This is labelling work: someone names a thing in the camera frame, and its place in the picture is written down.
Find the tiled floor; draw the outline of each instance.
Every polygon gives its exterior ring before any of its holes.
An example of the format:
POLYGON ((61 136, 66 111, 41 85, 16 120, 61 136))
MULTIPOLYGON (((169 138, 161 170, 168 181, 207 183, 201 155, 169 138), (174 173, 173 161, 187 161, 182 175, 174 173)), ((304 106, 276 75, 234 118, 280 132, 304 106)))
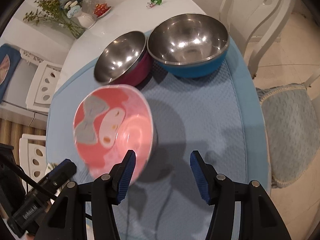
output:
MULTIPOLYGON (((249 59, 255 43, 249 43, 244 59, 249 59)), ((302 15, 293 13, 281 35, 259 63, 254 84, 270 88, 305 82, 320 68, 320 28, 302 15)), ((320 93, 320 78, 308 94, 320 93)), ((306 172, 292 185, 271 191, 271 199, 282 216, 292 240, 304 240, 320 220, 320 151, 306 172)))

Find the magenta bowl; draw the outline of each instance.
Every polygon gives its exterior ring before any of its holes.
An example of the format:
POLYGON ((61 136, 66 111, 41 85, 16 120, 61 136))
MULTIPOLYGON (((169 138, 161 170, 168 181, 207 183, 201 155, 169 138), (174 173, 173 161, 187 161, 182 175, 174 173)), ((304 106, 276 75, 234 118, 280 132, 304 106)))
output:
POLYGON ((95 65, 94 78, 102 85, 136 86, 147 77, 151 66, 147 38, 140 31, 132 31, 116 38, 104 49, 95 65))

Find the screw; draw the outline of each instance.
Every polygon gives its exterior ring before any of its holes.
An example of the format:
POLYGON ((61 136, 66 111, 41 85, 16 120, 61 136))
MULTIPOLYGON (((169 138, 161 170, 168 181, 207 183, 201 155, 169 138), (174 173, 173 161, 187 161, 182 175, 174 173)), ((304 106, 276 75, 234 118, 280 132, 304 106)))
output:
POLYGON ((251 184, 254 187, 259 187, 260 186, 260 183, 258 181, 256 181, 256 180, 251 181, 251 184))
POLYGON ((76 185, 75 182, 70 181, 70 182, 67 184, 67 187, 68 187, 68 188, 73 188, 75 185, 76 185))
POLYGON ((103 174, 102 176, 101 176, 101 179, 102 180, 108 180, 108 179, 110 179, 111 178, 111 176, 109 175, 109 174, 103 174))
POLYGON ((218 174, 218 175, 217 175, 217 179, 218 179, 218 180, 225 180, 225 179, 226 179, 226 176, 224 176, 223 174, 218 174))

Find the white vase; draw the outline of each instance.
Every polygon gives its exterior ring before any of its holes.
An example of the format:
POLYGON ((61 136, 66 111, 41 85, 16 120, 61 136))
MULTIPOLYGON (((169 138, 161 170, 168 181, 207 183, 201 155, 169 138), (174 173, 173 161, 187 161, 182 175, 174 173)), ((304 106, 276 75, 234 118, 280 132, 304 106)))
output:
POLYGON ((79 20, 80 25, 86 29, 89 29, 96 22, 90 14, 85 12, 81 12, 81 15, 76 17, 79 20))

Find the gray seat cushion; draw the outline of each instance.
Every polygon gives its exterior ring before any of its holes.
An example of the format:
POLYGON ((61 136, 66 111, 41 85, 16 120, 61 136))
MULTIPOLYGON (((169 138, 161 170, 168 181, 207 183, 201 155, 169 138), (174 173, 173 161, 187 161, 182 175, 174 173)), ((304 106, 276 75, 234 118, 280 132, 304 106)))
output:
POLYGON ((320 146, 316 113, 303 85, 257 88, 257 93, 268 137, 272 187, 286 187, 308 168, 320 146))

